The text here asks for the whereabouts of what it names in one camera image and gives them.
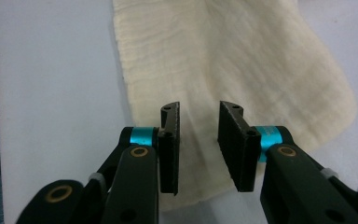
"white table surface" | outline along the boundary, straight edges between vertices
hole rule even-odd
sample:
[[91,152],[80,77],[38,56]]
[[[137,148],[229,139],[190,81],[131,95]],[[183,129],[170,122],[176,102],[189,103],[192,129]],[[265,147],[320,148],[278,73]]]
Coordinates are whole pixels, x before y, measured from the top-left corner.
[[[358,101],[358,1],[299,0]],[[0,147],[5,222],[57,179],[87,182],[131,126],[111,0],[0,0]],[[358,188],[358,115],[311,156]],[[254,193],[235,190],[160,214],[160,223],[266,223]]]

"screw hole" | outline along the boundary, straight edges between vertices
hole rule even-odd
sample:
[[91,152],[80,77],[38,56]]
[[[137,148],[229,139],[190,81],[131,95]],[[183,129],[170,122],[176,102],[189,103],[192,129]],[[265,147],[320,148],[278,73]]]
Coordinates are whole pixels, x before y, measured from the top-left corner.
[[296,155],[296,152],[290,147],[279,147],[278,151],[283,154],[283,156],[287,157],[294,157]]
[[133,209],[127,209],[120,214],[120,219],[123,222],[131,222],[135,220],[136,212]]
[[48,203],[59,203],[68,198],[72,194],[72,190],[72,187],[69,185],[58,186],[48,192],[46,201]]
[[149,151],[145,147],[136,147],[133,150],[131,150],[131,155],[133,157],[143,157],[147,155]]
[[339,212],[328,209],[325,211],[326,215],[335,222],[344,222],[345,218]]

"cream cloth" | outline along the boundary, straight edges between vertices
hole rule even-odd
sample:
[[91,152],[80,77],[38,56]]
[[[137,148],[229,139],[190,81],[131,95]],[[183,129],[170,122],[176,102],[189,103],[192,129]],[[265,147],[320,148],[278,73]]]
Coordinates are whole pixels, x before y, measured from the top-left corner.
[[137,126],[181,102],[179,194],[163,209],[233,186],[217,138],[219,101],[250,125],[283,125],[309,151],[356,114],[346,78],[296,1],[113,0],[119,56]]

